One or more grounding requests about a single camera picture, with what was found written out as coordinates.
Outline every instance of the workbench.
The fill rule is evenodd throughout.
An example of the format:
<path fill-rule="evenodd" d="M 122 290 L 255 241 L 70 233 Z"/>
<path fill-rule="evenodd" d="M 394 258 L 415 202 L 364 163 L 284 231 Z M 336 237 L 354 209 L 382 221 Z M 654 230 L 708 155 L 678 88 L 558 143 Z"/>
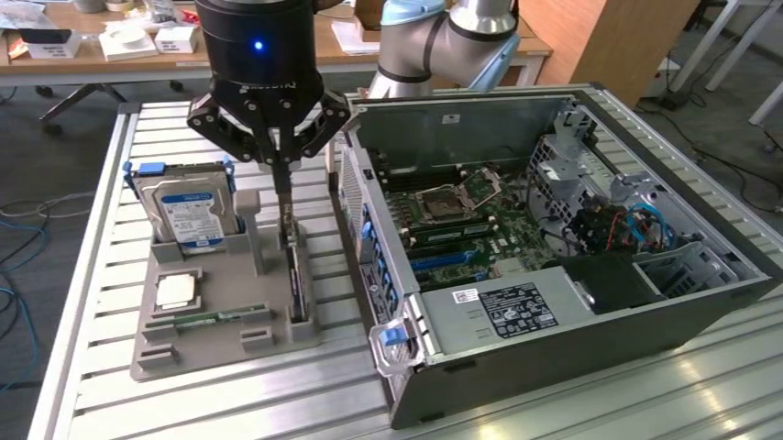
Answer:
<path fill-rule="evenodd" d="M 539 87 L 558 91 L 556 87 Z M 696 194 L 783 265 L 783 238 L 606 91 L 583 87 Z M 186 126 L 188 103 L 122 107 L 67 296 L 29 438 L 260 439 L 716 438 L 783 433 L 783 291 L 727 315 L 684 346 L 419 427 L 394 431 L 360 322 L 327 189 L 326 155 L 294 172 L 307 228 L 323 344 L 148 382 L 128 373 L 151 225 L 122 163 L 222 160 Z M 598 130 L 622 172 L 636 160 Z M 342 143 L 334 157 L 340 160 Z M 272 177 L 236 164 L 260 193 L 262 227 L 278 220 Z"/>
<path fill-rule="evenodd" d="M 195 11 L 192 4 L 180 8 Z M 352 16 L 352 8 L 340 5 L 330 9 L 334 17 Z M 47 16 L 63 29 L 76 29 L 83 34 L 99 34 L 104 31 L 104 22 L 123 19 L 116 12 L 83 14 L 71 3 L 47 4 Z M 340 50 L 334 36 L 335 18 L 316 15 L 316 62 L 323 73 L 374 72 L 378 55 L 350 56 Z M 552 49 L 536 38 L 527 25 L 520 22 L 522 42 L 516 57 L 511 62 L 515 77 L 511 84 L 532 85 L 539 77 L 543 60 Z M 82 43 L 78 56 L 72 60 L 33 60 L 24 54 L 16 60 L 8 59 L 8 39 L 15 39 L 16 32 L 9 31 L 0 37 L 0 87 L 17 85 L 56 85 L 84 83 L 132 83 L 142 81 L 186 80 L 210 78 L 212 71 L 207 59 L 203 36 L 192 54 L 162 54 L 154 57 L 106 62 L 96 38 Z"/>

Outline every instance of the table leg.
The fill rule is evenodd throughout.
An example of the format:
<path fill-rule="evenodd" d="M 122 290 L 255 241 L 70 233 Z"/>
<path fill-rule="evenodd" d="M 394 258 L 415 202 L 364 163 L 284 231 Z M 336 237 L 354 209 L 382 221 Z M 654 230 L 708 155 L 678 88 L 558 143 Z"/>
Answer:
<path fill-rule="evenodd" d="M 723 8 L 723 12 L 720 12 L 720 15 L 718 16 L 718 20 L 715 20 L 714 25 L 710 27 L 710 30 L 707 31 L 707 35 L 704 35 L 704 38 L 702 38 L 702 42 L 699 43 L 696 50 L 694 50 L 692 55 L 687 59 L 686 66 L 683 67 L 680 72 L 676 74 L 676 78 L 674 79 L 674 84 L 672 84 L 672 91 L 674 92 L 680 90 L 683 88 L 683 85 L 686 85 L 687 78 L 690 77 L 691 73 L 696 70 L 696 67 L 699 67 L 699 63 L 702 62 L 702 58 L 704 57 L 707 50 L 710 50 L 710 47 L 715 43 L 715 40 L 718 38 L 718 34 L 720 34 L 720 31 L 723 30 L 723 28 L 728 24 L 731 16 L 734 16 L 734 13 L 736 12 L 738 8 L 739 8 L 739 0 L 731 0 L 728 2 L 728 4 L 726 5 L 726 7 Z"/>
<path fill-rule="evenodd" d="M 759 126 L 763 122 L 763 119 L 770 115 L 770 112 L 772 112 L 775 106 L 780 104 L 780 101 L 783 101 L 783 82 L 780 82 L 780 85 L 778 85 L 778 88 L 763 102 L 759 110 L 756 110 L 756 113 L 754 113 L 754 116 L 750 117 L 747 122 L 750 122 L 754 126 Z"/>
<path fill-rule="evenodd" d="M 710 92 L 712 92 L 720 85 L 720 82 L 726 78 L 726 75 L 730 73 L 734 64 L 736 64 L 740 57 L 746 53 L 750 43 L 752 43 L 756 37 L 759 36 L 764 26 L 767 26 L 767 23 L 770 23 L 770 20 L 775 16 L 778 8 L 782 4 L 783 0 L 775 0 L 767 7 L 766 12 L 759 16 L 759 19 L 747 30 L 746 34 L 743 35 L 743 39 L 740 39 L 739 44 L 731 51 L 730 57 L 726 59 L 726 61 L 723 61 L 723 64 L 720 64 L 720 69 L 718 69 L 715 76 L 712 77 L 710 83 L 707 83 L 707 86 L 704 87 Z"/>
<path fill-rule="evenodd" d="M 534 85 L 539 78 L 540 67 L 543 66 L 544 57 L 524 57 L 522 69 L 519 70 L 519 77 L 516 78 L 516 85 Z"/>

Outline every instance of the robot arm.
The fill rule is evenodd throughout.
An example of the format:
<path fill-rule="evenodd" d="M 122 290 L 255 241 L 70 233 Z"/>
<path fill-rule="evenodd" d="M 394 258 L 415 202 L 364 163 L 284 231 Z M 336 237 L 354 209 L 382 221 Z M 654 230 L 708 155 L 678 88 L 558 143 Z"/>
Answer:
<path fill-rule="evenodd" d="M 335 1 L 196 1 L 214 78 L 187 123 L 238 160 L 271 168 L 282 213 L 290 201 L 290 169 L 302 157 L 318 155 L 348 119 L 347 103 L 324 91 L 316 69 L 314 14 Z M 320 115 L 295 133 L 316 104 Z"/>
<path fill-rule="evenodd" d="M 388 0 L 368 97 L 422 96 L 432 74 L 480 92 L 495 88 L 519 45 L 516 0 Z"/>

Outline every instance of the white box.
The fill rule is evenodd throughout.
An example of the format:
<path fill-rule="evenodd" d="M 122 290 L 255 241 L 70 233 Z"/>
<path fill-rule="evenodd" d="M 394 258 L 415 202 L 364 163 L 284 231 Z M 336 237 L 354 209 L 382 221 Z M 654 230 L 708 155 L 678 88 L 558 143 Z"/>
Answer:
<path fill-rule="evenodd" d="M 107 61 L 131 60 L 158 55 L 152 38 L 139 27 L 110 30 L 98 36 Z"/>
<path fill-rule="evenodd" d="M 194 53 L 199 44 L 196 36 L 192 26 L 163 27 L 155 36 L 155 45 L 160 53 Z"/>
<path fill-rule="evenodd" d="M 82 35 L 78 32 L 72 32 L 71 37 L 68 38 L 68 41 L 66 43 L 27 43 L 27 50 L 29 51 L 29 56 L 35 59 L 66 59 L 76 57 L 80 45 Z"/>
<path fill-rule="evenodd" d="M 674 83 L 674 78 L 676 78 L 676 74 L 680 72 L 680 65 L 664 58 L 658 66 L 658 71 L 650 85 L 647 86 L 647 90 L 642 95 L 642 98 L 658 98 L 663 96 L 666 93 L 667 82 L 668 85 Z"/>

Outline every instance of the green circuit board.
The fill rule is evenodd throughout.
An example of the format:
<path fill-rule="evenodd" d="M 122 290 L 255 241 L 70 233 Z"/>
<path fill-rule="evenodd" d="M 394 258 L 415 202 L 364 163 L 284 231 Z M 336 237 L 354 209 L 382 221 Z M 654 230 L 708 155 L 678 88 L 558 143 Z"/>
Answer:
<path fill-rule="evenodd" d="M 539 270 L 555 257 L 540 226 L 520 203 L 515 174 L 491 173 L 496 179 L 484 178 L 492 177 L 486 168 L 471 170 L 462 188 L 442 185 L 387 194 L 423 292 Z M 464 252 L 472 253 L 466 264 L 416 270 L 416 261 Z"/>

